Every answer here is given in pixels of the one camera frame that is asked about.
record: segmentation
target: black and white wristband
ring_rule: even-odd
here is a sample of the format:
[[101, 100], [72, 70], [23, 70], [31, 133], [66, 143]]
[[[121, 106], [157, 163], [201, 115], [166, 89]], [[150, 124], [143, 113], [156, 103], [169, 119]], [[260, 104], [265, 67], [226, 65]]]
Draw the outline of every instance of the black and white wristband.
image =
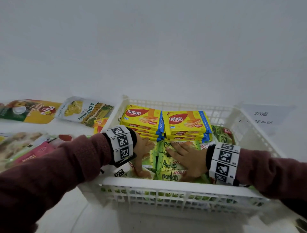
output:
[[234, 185], [241, 148], [218, 142], [212, 155], [209, 176]]
[[105, 133], [109, 137], [112, 146], [113, 156], [109, 163], [110, 165], [119, 168], [136, 157], [136, 154], [133, 152], [135, 143], [130, 134], [130, 129], [123, 125], [118, 125], [103, 130], [102, 133]]

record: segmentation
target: maroon sleeve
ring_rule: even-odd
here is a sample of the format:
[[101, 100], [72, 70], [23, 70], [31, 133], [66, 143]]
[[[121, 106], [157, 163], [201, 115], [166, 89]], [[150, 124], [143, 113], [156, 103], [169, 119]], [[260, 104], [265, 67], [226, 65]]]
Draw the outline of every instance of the maroon sleeve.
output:
[[111, 160], [103, 134], [82, 135], [0, 174], [0, 232], [31, 232], [43, 214]]
[[269, 198], [307, 201], [307, 163], [241, 149], [236, 178]]

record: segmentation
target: hand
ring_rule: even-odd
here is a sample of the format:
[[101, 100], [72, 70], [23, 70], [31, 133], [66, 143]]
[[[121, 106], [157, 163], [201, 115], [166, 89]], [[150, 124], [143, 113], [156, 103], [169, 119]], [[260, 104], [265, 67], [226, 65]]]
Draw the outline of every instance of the hand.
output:
[[177, 153], [168, 147], [166, 148], [166, 151], [171, 155], [171, 157], [187, 168], [187, 173], [180, 181], [190, 182], [208, 172], [206, 166], [206, 149], [199, 151], [191, 148], [186, 143], [177, 144], [171, 142], [171, 144], [176, 149]]
[[142, 178], [151, 178], [151, 175], [148, 171], [143, 171], [142, 160], [143, 156], [146, 156], [146, 154], [155, 147], [155, 144], [149, 141], [149, 138], [141, 138], [138, 133], [135, 134], [137, 138], [137, 143], [133, 148], [133, 152], [136, 154], [136, 158], [134, 159], [135, 173], [137, 176]]

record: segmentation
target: white wall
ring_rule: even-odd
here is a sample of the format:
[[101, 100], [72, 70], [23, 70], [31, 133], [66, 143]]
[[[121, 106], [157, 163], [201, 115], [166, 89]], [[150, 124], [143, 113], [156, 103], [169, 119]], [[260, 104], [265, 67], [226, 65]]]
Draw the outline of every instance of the white wall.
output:
[[0, 102], [295, 104], [274, 140], [307, 161], [306, 9], [306, 0], [1, 0]]

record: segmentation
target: paper sign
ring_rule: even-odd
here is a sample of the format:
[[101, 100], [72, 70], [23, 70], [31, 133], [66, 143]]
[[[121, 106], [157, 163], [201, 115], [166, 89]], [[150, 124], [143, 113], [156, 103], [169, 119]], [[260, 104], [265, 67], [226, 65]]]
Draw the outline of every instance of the paper sign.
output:
[[278, 126], [296, 109], [296, 106], [242, 104], [242, 109], [261, 127], [267, 135], [274, 135]]

